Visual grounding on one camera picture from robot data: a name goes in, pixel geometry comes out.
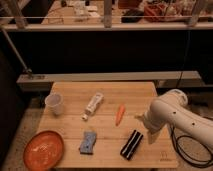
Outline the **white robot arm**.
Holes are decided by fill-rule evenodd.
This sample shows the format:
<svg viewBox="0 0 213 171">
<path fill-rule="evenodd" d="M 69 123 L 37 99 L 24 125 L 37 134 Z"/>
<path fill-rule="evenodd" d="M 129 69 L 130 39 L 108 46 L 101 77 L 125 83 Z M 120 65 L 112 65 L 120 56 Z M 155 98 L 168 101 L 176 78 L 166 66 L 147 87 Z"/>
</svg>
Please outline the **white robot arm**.
<svg viewBox="0 0 213 171">
<path fill-rule="evenodd" d="M 187 95 L 180 89 L 171 89 L 155 97 L 148 108 L 136 118 L 148 130 L 148 142 L 154 143 L 166 124 L 171 124 L 191 135 L 198 142 L 213 149 L 213 121 L 198 116 L 186 108 Z"/>
</svg>

